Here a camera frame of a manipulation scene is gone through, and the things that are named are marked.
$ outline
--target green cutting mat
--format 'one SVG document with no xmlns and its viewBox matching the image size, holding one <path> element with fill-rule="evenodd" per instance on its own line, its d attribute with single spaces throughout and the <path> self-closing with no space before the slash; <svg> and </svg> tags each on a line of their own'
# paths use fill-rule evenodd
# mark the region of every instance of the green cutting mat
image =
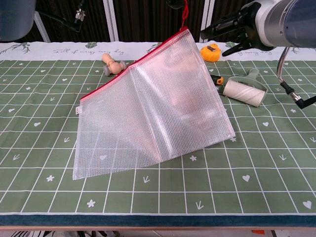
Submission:
<svg viewBox="0 0 316 237">
<path fill-rule="evenodd" d="M 102 62 L 0 61 L 0 213 L 316 214 L 315 105 L 301 111 L 284 94 L 277 61 L 207 66 L 225 79 L 256 67 L 268 85 L 259 108 L 221 97 L 235 138 L 73 181 L 75 108 L 111 79 Z M 304 99 L 316 94 L 315 61 L 286 62 L 284 74 Z"/>
</svg>

